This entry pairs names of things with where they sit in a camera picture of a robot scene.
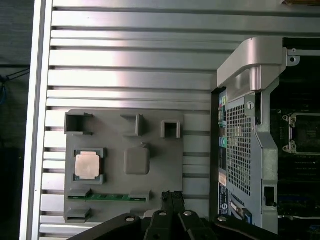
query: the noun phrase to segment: ventilation grille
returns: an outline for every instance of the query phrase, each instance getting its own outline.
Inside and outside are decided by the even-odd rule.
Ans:
[[[226,111],[227,179],[244,193],[251,195],[251,118],[245,106]]]

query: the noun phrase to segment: cpu socket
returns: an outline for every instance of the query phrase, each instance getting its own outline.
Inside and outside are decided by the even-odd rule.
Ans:
[[[292,113],[282,119],[288,122],[288,143],[282,150],[296,155],[320,155],[320,114]]]

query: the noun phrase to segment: green circuit board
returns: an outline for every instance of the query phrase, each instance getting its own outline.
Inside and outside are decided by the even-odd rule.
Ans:
[[[145,198],[130,198],[129,194],[97,194],[90,193],[87,196],[69,196],[69,200],[81,201],[108,201],[108,202],[137,202],[145,203]]]

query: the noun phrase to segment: dark background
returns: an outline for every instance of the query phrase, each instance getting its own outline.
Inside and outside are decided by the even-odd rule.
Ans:
[[[34,0],[0,1],[0,75],[23,68],[4,65],[29,65],[31,60]],[[19,238],[21,191],[28,108],[29,74],[6,84],[7,98],[0,104],[0,176],[2,209],[0,239]]]

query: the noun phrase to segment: black cable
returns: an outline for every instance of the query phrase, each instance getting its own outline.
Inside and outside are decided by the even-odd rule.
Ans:
[[[20,73],[23,73],[23,72],[29,71],[29,70],[30,70],[30,68],[27,68],[27,69],[24,69],[24,70],[21,70],[21,71],[12,73],[12,74],[10,74],[10,75],[7,75],[6,77],[9,78],[9,77],[11,77],[11,76],[14,76],[14,75],[17,75],[17,74],[20,74]]]
[[[29,74],[29,73],[30,73],[30,71],[28,71],[28,72],[26,72],[26,73],[24,73],[24,74],[21,74],[21,75],[19,75],[19,76],[16,76],[16,77],[14,77],[14,78],[9,78],[8,81],[12,81],[12,80],[14,80],[14,79],[21,78],[21,77],[23,77],[24,75],[27,75],[27,74]]]

